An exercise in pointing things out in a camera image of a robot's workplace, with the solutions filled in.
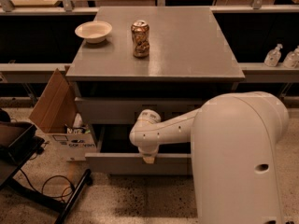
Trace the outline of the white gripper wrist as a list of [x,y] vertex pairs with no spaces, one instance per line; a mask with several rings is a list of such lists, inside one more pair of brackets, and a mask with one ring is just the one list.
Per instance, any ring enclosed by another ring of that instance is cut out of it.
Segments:
[[[160,115],[154,110],[145,109],[143,110],[137,118],[137,123],[141,124],[156,124],[161,121]],[[155,163],[155,158],[151,156],[145,156],[143,158],[144,162],[147,164]]]

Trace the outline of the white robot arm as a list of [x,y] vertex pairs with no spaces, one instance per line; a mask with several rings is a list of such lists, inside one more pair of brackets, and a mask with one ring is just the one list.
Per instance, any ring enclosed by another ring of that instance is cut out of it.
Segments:
[[200,224],[284,224],[276,144],[288,122],[270,93],[228,93],[167,121],[146,109],[129,138],[146,162],[161,145],[191,144]]

